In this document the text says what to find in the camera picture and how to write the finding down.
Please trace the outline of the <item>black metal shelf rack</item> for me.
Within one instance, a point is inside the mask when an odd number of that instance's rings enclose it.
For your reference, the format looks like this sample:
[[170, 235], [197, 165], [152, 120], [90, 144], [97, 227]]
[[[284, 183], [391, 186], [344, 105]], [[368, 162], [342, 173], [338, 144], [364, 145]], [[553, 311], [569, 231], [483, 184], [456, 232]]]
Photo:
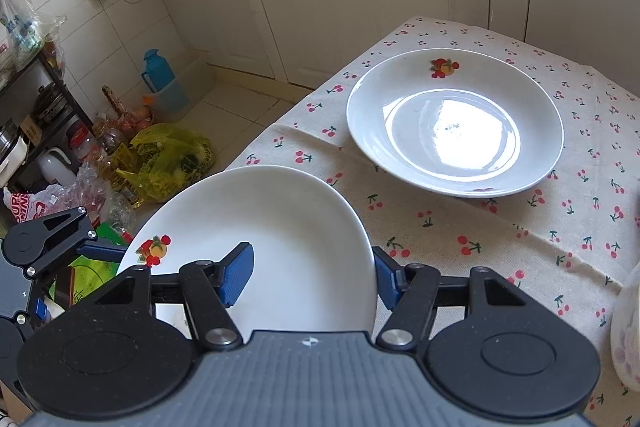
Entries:
[[63, 147], [63, 132], [81, 121], [92, 130], [91, 117], [70, 93], [63, 74], [43, 51], [1, 88], [1, 124], [12, 121], [25, 140], [27, 154], [9, 179], [9, 189], [25, 192], [36, 180], [37, 159], [52, 147]]

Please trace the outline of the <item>green snack package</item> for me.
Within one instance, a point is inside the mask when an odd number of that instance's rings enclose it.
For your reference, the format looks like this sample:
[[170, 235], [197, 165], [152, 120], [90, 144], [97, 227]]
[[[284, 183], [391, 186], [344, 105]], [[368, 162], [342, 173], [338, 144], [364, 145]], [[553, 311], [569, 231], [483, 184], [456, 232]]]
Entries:
[[[101, 223], [96, 236], [104, 239], [107, 246], [126, 251], [131, 242], [131, 234], [118, 231], [108, 223]], [[80, 256], [65, 268], [50, 288], [50, 298], [61, 308], [67, 310], [79, 300], [110, 281], [117, 273], [124, 254], [116, 254], [112, 260], [92, 259]]]

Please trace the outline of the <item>white floral bowl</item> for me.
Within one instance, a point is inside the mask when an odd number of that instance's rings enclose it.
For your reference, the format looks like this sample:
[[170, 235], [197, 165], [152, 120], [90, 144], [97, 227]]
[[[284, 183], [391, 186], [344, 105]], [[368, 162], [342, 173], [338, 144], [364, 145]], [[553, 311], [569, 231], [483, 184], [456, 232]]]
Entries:
[[610, 332], [614, 369], [633, 392], [640, 391], [639, 283], [640, 265], [636, 265], [616, 299]]

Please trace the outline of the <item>white deep plate fruit print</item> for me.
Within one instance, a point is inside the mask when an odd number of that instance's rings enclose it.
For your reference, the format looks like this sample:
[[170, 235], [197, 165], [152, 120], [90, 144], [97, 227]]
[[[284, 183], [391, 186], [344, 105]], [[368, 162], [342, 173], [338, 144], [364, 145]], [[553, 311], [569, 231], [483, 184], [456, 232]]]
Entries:
[[371, 67], [346, 103], [359, 150], [413, 186], [502, 197], [544, 179], [564, 147], [561, 115], [532, 77], [484, 53], [404, 52]]

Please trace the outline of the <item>cherry print tablecloth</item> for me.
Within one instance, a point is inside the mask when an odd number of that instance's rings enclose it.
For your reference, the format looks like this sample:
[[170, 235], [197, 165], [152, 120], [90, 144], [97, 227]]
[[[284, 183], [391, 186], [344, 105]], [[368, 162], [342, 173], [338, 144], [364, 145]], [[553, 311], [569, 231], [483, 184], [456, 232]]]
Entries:
[[[462, 202], [391, 178], [349, 139], [345, 108], [366, 70], [427, 46], [485, 52], [528, 72], [559, 107], [559, 165], [521, 195]], [[370, 239], [400, 261], [448, 274], [487, 265], [539, 300], [598, 348], [599, 384], [587, 414], [634, 426], [639, 392], [618, 378], [611, 320], [639, 261], [639, 99], [597, 70], [487, 29], [410, 18], [291, 109], [273, 106], [224, 152], [226, 163], [287, 165], [336, 187]]]

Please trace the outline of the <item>yellow plastic bag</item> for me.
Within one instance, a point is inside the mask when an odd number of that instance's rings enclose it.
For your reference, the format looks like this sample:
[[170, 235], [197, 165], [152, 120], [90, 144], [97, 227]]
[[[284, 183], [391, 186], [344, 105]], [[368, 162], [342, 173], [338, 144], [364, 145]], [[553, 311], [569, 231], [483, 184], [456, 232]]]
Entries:
[[130, 142], [134, 167], [117, 168], [145, 202], [168, 202], [213, 167], [216, 154], [206, 136], [175, 124], [154, 124]]

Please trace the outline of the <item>blue thermos jug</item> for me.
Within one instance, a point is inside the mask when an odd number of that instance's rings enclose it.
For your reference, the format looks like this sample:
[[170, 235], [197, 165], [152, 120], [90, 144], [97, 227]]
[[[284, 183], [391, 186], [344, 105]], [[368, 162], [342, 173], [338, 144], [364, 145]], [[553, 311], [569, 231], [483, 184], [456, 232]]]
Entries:
[[158, 49], [150, 49], [143, 55], [144, 71], [141, 77], [151, 92], [157, 93], [165, 89], [175, 73], [165, 57], [160, 56]]

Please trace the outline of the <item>white plate with fruit print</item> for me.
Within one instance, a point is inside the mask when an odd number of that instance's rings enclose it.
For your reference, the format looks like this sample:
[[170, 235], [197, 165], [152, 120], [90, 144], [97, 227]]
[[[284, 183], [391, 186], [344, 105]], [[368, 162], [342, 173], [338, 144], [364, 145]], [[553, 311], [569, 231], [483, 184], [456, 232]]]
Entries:
[[376, 277], [372, 248], [346, 199], [312, 174], [290, 167], [223, 171], [193, 184], [146, 221], [120, 262], [140, 263], [154, 248], [153, 274], [196, 260], [219, 261], [241, 242], [254, 269], [229, 314], [244, 338], [257, 329], [371, 332]]

